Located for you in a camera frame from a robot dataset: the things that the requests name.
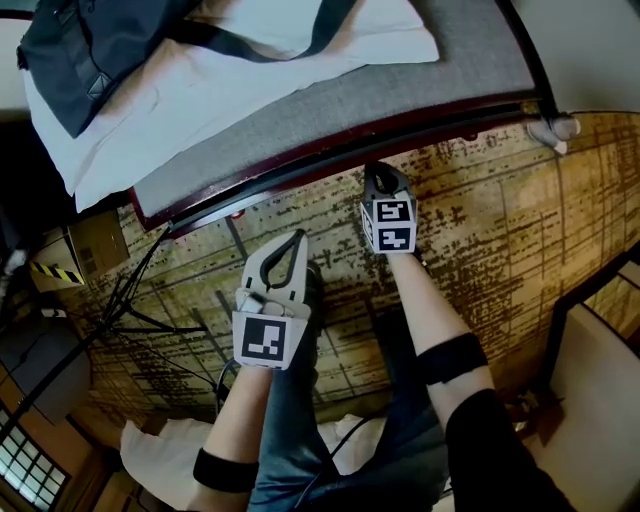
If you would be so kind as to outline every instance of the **wall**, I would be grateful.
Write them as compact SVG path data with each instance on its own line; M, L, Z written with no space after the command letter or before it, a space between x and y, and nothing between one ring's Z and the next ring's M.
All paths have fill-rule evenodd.
M632 283L640 286L640 265L636 265L633 261L630 261L620 269L620 273Z
M0 379L6 371L0 369ZM0 386L0 400L11 411L15 411L23 397L11 379ZM72 477L78 475L93 447L67 421L52 425L36 409L32 408L20 420L20 426L35 443Z
M629 0L518 0L560 110L640 112L640 15Z
M551 387L566 417L538 465L581 512L615 511L640 482L640 360L587 309L568 317Z
M28 110L16 64L16 48L29 24L29 21L0 19L0 114L5 116L7 112L24 114Z
M135 489L135 481L125 471L114 473L109 482L107 482L93 512L123 510L128 498L133 496ZM135 510L137 508L135 503L131 504L130 509Z

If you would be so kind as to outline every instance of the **bag strap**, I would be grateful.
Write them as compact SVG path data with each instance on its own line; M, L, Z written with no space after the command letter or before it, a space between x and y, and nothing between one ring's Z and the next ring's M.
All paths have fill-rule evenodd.
M87 96L93 101L100 99L111 84L111 78L93 61L77 0L69 2L63 9L57 11L55 16L62 30L62 44L67 49Z
M266 57L241 37L219 27L191 20L180 20L167 37L178 43L201 46L223 55L251 62L286 62L303 59L323 51L340 30L357 0L322 0L313 24L311 45L304 52L286 59Z

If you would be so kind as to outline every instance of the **tripod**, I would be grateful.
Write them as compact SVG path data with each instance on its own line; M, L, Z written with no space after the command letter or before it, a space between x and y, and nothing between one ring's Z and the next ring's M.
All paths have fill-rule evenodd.
M142 258L138 266L131 273L126 283L120 287L123 281L123 277L120 276L116 282L116 286L111 292L107 306L105 307L100 321L95 325L93 332L91 332L86 338L84 338L77 346L73 348L58 364L56 364L49 373L33 388L31 393L24 397L24 399L18 404L16 411L9 416L9 419L5 425L0 429L0 445L9 435L9 432L18 425L20 418L31 408L38 397L47 389L47 387L69 366L74 359L82 354L89 346L97 340L100 336L108 333L123 334L123 333L139 333L139 334L154 334L154 333L169 333L169 334L187 334L192 332L204 332L207 328L204 325L200 327L172 327L159 322L153 318L139 313L133 309L131 303L140 286L142 276L149 265L153 254L158 246L167 238L170 233L170 228L167 228L162 235L155 241L151 249ZM146 322L149 325L153 325L151 328L139 328L139 329L127 329L116 327L114 324L120 320L125 314Z

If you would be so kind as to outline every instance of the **white wall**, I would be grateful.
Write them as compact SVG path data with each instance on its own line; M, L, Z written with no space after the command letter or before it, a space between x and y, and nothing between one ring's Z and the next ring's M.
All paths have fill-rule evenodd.
M0 19L0 111L27 111L16 48L29 24L29 21Z
M640 482L640 359L579 305L551 387L566 417L533 456L577 510L618 510Z
M640 112L640 15L629 0L514 1L558 108Z
M620 274L622 274L632 283L640 286L640 265L636 265L633 261L630 261L620 269Z

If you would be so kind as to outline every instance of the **black wristband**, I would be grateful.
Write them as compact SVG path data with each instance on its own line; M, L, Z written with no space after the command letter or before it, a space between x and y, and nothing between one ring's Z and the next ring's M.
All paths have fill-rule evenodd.
M193 478L205 487L216 491L241 493L250 492L258 476L258 463L242 464L231 462L200 449Z
M436 345L418 356L418 368L429 386L449 382L487 364L478 337L470 332Z

